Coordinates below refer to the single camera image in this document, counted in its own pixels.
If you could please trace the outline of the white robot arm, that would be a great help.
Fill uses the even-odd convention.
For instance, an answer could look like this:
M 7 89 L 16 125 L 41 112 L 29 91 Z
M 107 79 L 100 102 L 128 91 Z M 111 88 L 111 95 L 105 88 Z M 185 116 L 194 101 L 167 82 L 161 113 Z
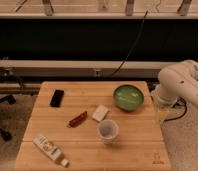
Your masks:
M 151 92 L 155 105 L 155 121 L 162 124 L 169 109 L 183 98 L 198 108 L 198 63 L 185 60 L 162 68 L 158 74 L 159 84 Z

